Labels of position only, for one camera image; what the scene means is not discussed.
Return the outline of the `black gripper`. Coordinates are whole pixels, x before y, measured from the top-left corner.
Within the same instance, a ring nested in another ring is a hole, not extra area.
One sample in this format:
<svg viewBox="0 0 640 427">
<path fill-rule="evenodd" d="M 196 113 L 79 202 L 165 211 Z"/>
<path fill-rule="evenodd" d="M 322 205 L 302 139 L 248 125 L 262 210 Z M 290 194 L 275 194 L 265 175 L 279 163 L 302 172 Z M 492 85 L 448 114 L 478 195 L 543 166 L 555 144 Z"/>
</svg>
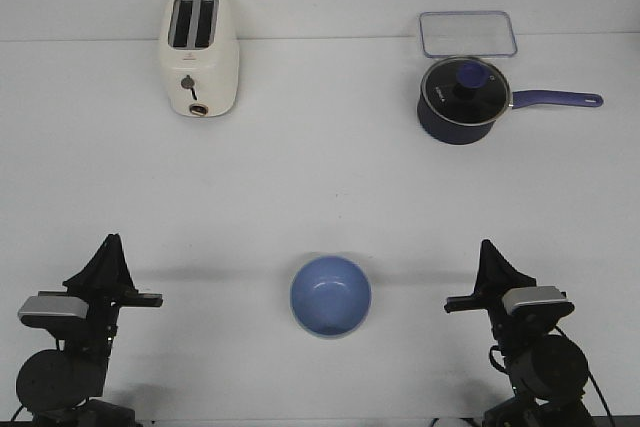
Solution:
<svg viewBox="0 0 640 427">
<path fill-rule="evenodd" d="M 447 313 L 486 310 L 500 351 L 519 352 L 549 334 L 561 319 L 546 315 L 541 309 L 516 316 L 506 313 L 502 297 L 508 290 L 535 286 L 533 277 L 515 269 L 489 239 L 484 239 L 480 245 L 474 294 L 448 297 L 444 309 Z"/>
<path fill-rule="evenodd" d="M 110 257 L 112 247 L 115 274 Z M 109 234 L 86 266 L 79 273 L 63 281 L 62 285 L 68 290 L 99 290 L 114 285 L 115 294 L 94 293 L 86 299 L 73 296 L 89 305 L 84 320 L 46 321 L 45 330 L 54 337 L 56 344 L 62 343 L 65 353 L 86 357 L 93 362 L 107 362 L 110 358 L 122 308 L 159 308 L 163 304 L 161 294 L 137 291 L 119 234 Z M 68 292 L 53 291 L 41 291 L 38 295 L 72 296 Z"/>
</svg>

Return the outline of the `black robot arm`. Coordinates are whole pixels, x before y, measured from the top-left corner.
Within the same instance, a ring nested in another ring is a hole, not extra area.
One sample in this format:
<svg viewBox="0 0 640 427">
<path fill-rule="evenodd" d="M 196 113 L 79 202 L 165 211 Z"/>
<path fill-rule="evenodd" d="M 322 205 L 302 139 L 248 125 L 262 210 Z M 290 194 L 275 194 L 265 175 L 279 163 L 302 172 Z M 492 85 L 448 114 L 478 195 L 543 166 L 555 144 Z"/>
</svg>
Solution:
<svg viewBox="0 0 640 427">
<path fill-rule="evenodd" d="M 575 309 L 555 286 L 542 286 L 517 271 L 488 239 L 481 242 L 472 293 L 445 301 L 447 313 L 487 312 L 502 361 L 490 357 L 507 375 L 512 397 L 483 414 L 484 426 L 592 426 L 583 403 L 589 365 L 581 348 L 555 335 L 558 322 Z"/>
<path fill-rule="evenodd" d="M 18 310 L 23 325 L 55 340 L 54 348 L 35 353 L 20 368 L 21 407 L 32 414 L 33 426 L 137 426 L 133 409 L 100 398 L 120 309 L 159 308 L 162 296 L 135 287 L 116 233 L 63 286 L 38 292 Z"/>
</svg>

